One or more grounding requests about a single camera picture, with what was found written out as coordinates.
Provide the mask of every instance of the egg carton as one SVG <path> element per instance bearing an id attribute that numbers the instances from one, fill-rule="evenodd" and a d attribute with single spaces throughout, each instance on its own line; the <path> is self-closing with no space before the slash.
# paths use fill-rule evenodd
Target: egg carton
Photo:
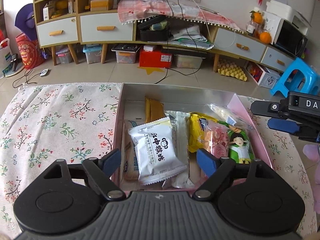
<path id="1" fill-rule="evenodd" d="M 234 62 L 221 60 L 218 64 L 218 73 L 223 76 L 235 77 L 242 81 L 247 81 L 247 76 L 242 68 L 238 67 Z"/>

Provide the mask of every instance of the blue plastic stool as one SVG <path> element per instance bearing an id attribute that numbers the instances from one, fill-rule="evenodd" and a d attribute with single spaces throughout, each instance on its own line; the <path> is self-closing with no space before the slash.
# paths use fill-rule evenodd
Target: blue plastic stool
<path id="1" fill-rule="evenodd" d="M 287 82 L 290 74 L 294 70 L 298 72 L 294 75 L 291 82 Z M 303 78 L 305 82 L 301 90 L 298 89 Z M 318 74 L 304 63 L 300 58 L 297 58 L 291 65 L 285 70 L 279 81 L 275 84 L 273 89 L 270 90 L 270 94 L 274 95 L 277 91 L 280 91 L 285 97 L 288 96 L 289 91 L 301 92 L 306 94 L 317 95 L 320 88 L 320 77 Z"/>

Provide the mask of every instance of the white printer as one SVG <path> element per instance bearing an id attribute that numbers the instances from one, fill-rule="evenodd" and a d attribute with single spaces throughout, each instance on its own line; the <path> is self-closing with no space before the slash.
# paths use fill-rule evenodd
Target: white printer
<path id="1" fill-rule="evenodd" d="M 293 9 L 291 6 L 271 0 L 270 2 L 267 2 L 267 12 L 286 19 L 303 35 L 308 36 L 308 32 L 311 29 L 310 23 L 305 19 L 305 17 L 303 17 L 302 14 Z"/>

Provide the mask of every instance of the green snack package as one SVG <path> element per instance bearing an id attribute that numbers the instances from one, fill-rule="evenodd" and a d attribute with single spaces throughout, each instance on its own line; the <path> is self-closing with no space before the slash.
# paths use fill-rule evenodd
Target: green snack package
<path id="1" fill-rule="evenodd" d="M 255 157 L 250 147 L 248 135 L 244 130 L 229 125 L 226 122 L 219 121 L 219 123 L 229 128 L 229 157 L 234 159 L 236 163 L 249 164 Z"/>

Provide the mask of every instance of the snack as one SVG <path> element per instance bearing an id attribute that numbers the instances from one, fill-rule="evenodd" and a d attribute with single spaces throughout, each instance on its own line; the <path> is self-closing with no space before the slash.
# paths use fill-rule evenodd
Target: snack
<path id="1" fill-rule="evenodd" d="M 141 184 L 148 185 L 171 178 L 187 169 L 178 160 L 172 140 L 169 117 L 131 128 L 128 133 L 135 143 Z"/>
<path id="2" fill-rule="evenodd" d="M 229 127 L 229 157 L 234 159 L 236 163 L 249 164 L 254 159 L 254 154 L 245 131 L 225 122 L 220 123 Z"/>
<path id="3" fill-rule="evenodd" d="M 165 111 L 164 115 L 170 118 L 173 127 L 173 144 L 177 153 L 177 158 L 183 162 L 187 169 L 170 179 L 170 184 L 175 188 L 190 188 L 194 187 L 189 179 L 189 160 L 188 160 L 188 135 L 186 119 L 189 119 L 190 114 L 177 111 Z"/>
<path id="4" fill-rule="evenodd" d="M 146 123 L 164 118 L 163 104 L 157 100 L 145 98 Z"/>
<path id="5" fill-rule="evenodd" d="M 137 155 L 134 150 L 134 142 L 128 134 L 128 130 L 143 124 L 143 121 L 124 121 L 124 167 L 123 177 L 127 180 L 137 180 L 139 178 L 139 167 Z"/>
<path id="6" fill-rule="evenodd" d="M 216 104 L 208 105 L 212 111 L 214 111 L 223 121 L 235 127 L 239 127 L 245 130 L 252 130 L 253 127 L 248 125 L 239 115 L 232 112 L 230 109 L 224 106 Z"/>
<path id="7" fill-rule="evenodd" d="M 225 125 L 209 121 L 204 130 L 204 149 L 217 158 L 227 157 L 229 150 L 228 130 L 229 128 Z"/>
<path id="8" fill-rule="evenodd" d="M 190 138 L 189 151 L 196 152 L 199 148 L 203 148 L 204 129 L 208 121 L 218 122 L 217 119 L 201 113 L 190 113 Z"/>

